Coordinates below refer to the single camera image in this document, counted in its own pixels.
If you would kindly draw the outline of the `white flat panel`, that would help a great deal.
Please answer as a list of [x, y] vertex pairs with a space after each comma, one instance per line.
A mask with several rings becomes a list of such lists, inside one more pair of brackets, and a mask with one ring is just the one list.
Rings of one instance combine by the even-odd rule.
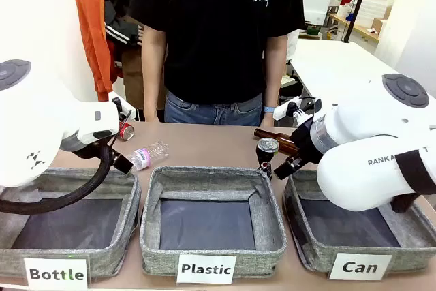
[[303, 0], [305, 22], [322, 26], [329, 4], [330, 0]]

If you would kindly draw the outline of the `wooden shelf board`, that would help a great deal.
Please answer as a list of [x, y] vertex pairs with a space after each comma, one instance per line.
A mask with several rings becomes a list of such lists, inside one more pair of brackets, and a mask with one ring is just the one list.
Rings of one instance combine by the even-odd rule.
[[[342, 16], [338, 16], [337, 14], [328, 14], [328, 16], [335, 20], [340, 22], [341, 24], [344, 25], [350, 25], [351, 22], [346, 21], [346, 19]], [[376, 32], [369, 32], [369, 30], [366, 27], [362, 27], [360, 25], [354, 25], [353, 26], [353, 31], [361, 34], [362, 37], [365, 37], [369, 40], [373, 40], [374, 42], [379, 42], [379, 35]]]

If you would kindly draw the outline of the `person's left forearm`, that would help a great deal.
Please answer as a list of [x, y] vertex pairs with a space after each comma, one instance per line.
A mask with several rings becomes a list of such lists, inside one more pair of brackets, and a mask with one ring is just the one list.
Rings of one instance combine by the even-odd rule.
[[287, 35], [268, 38], [264, 52], [266, 77], [266, 89], [264, 92], [265, 107], [272, 108], [277, 105], [286, 58]]

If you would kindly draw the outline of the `person's right forearm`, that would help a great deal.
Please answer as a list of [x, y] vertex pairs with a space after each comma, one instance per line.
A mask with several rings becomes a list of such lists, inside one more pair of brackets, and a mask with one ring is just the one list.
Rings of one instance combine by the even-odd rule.
[[157, 109], [166, 47], [166, 33], [145, 25], [141, 48], [144, 107]]

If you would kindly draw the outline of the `crushed red soda can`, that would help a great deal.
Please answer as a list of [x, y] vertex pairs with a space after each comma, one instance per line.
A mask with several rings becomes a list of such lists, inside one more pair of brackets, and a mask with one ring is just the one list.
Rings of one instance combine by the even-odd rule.
[[123, 141], [131, 140], [134, 137], [134, 127], [128, 123], [119, 124], [119, 139]]

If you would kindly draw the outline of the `person's right hand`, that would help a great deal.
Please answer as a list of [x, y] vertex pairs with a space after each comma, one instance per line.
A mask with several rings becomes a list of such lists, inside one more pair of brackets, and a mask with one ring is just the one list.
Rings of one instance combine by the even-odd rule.
[[145, 106], [143, 112], [144, 112], [144, 120], [147, 123], [159, 123], [160, 122], [156, 108]]

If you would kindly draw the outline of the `stacked white boxes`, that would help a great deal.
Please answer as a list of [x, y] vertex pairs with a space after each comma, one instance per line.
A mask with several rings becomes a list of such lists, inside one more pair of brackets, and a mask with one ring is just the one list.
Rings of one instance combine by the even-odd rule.
[[393, 3], [393, 0], [362, 0], [355, 24], [370, 28], [375, 19], [387, 19]]

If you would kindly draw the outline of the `brown glass bottle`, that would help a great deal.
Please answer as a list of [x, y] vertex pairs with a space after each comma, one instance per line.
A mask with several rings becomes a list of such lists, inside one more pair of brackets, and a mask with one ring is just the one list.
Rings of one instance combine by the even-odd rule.
[[287, 155], [296, 155], [298, 147], [290, 140], [290, 136], [284, 133], [273, 133], [256, 128], [254, 136], [258, 138], [272, 138], [279, 143], [279, 151]]

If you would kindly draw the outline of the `grey basket labelled Plastic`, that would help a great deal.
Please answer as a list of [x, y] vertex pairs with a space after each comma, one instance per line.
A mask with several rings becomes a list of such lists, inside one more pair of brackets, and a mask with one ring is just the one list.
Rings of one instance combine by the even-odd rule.
[[271, 276], [287, 246], [266, 174], [226, 167], [156, 168], [139, 240], [145, 273], [181, 283]]

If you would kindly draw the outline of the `grey basket labelled Can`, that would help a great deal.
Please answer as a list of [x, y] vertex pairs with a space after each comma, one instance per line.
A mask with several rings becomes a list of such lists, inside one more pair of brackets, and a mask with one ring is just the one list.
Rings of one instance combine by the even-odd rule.
[[331, 272], [337, 254], [389, 255], [387, 273], [427, 268], [436, 256], [436, 225], [413, 204], [396, 213], [385, 204], [353, 212], [328, 201], [315, 170], [291, 175], [283, 192], [283, 211], [306, 269]]

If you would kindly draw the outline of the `orange garment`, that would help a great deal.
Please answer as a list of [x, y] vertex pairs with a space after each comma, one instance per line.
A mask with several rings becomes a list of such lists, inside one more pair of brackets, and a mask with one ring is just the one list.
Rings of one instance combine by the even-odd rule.
[[121, 76], [115, 66], [114, 43], [106, 39], [104, 0], [76, 0], [82, 43], [99, 101], [108, 100], [112, 85]]

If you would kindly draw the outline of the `white Plastic label card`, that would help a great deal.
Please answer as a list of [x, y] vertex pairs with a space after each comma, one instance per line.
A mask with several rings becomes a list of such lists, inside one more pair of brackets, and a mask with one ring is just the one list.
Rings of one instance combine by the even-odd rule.
[[231, 284], [236, 256], [181, 254], [178, 259], [178, 284]]

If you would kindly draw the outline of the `white Can label card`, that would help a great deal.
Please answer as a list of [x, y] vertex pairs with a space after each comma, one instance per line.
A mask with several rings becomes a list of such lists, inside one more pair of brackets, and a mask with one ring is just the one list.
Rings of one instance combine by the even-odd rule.
[[337, 254], [328, 278], [331, 280], [380, 281], [392, 255]]

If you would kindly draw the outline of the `black jacket white stripes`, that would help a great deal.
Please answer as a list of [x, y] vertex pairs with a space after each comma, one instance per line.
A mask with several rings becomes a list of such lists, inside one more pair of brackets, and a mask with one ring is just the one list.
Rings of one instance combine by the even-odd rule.
[[127, 19], [131, 0], [104, 0], [106, 36], [120, 45], [141, 45], [143, 28]]

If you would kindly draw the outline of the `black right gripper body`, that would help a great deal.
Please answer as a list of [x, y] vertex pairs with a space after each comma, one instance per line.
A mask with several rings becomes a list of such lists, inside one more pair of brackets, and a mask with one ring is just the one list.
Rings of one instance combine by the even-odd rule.
[[291, 135], [290, 140], [298, 147], [298, 154], [302, 159], [302, 167], [308, 163], [319, 164], [322, 154], [316, 149], [310, 135], [313, 121], [306, 121], [296, 128]]

